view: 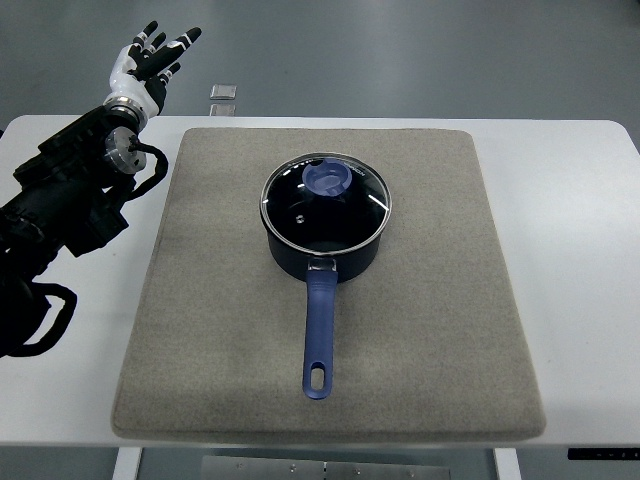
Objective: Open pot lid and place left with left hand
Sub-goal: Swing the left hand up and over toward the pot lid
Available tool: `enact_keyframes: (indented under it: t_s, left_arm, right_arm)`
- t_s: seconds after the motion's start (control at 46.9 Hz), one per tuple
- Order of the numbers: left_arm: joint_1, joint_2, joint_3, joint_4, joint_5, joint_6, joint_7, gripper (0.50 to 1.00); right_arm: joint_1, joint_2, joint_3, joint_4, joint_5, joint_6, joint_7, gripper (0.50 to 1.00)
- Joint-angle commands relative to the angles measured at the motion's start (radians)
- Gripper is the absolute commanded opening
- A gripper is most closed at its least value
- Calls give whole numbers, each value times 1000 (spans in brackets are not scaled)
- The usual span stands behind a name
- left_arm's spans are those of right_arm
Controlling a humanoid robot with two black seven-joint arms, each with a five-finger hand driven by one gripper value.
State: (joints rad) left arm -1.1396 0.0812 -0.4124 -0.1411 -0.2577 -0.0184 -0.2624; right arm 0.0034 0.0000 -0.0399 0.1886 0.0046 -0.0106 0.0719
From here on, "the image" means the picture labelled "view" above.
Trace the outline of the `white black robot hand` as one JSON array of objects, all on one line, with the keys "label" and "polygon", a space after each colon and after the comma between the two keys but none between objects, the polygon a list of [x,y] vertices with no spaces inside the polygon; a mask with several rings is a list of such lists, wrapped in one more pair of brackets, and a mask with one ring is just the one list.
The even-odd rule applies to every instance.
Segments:
[{"label": "white black robot hand", "polygon": [[200,27],[193,27],[168,40],[157,29],[158,22],[151,21],[120,51],[109,77],[111,93],[104,102],[127,98],[141,111],[140,123],[162,112],[169,82],[181,68],[179,58],[202,34]]}]

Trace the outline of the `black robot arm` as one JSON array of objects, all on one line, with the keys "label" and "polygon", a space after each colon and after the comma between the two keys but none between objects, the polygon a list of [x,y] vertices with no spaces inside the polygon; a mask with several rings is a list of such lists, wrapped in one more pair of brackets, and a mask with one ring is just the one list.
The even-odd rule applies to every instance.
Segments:
[{"label": "black robot arm", "polygon": [[128,226],[124,204],[167,175],[166,155],[139,139],[146,122],[139,103],[115,97],[44,141],[15,170],[21,190],[1,209],[3,356],[38,356],[57,344],[77,296],[36,277],[61,249],[79,257],[104,247]]}]

